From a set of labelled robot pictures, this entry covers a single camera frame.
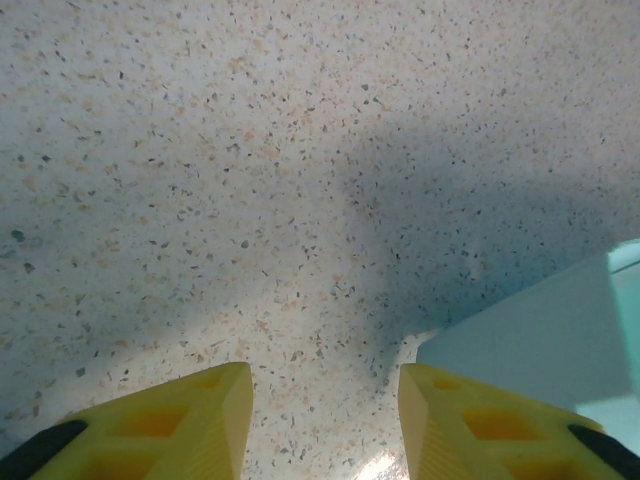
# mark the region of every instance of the floor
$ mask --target floor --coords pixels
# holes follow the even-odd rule
[[[640,236],[640,4],[0,0],[6,453],[232,360],[245,479],[406,479],[398,365]]]

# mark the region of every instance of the yellow plastic part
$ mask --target yellow plastic part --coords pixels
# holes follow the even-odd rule
[[[400,370],[411,480],[621,480],[570,424],[594,421],[427,365]]]
[[[251,370],[228,363],[71,415],[89,426],[33,480],[238,480]]]

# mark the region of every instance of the terrazzo floor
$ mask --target terrazzo floor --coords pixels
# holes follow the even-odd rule
[[[0,0],[0,453],[251,363],[244,479],[407,479],[418,345],[640,236],[633,1]]]

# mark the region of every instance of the speckled floor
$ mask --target speckled floor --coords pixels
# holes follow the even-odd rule
[[[251,362],[245,479],[406,479],[421,341],[640,236],[637,2],[0,0],[2,453]]]

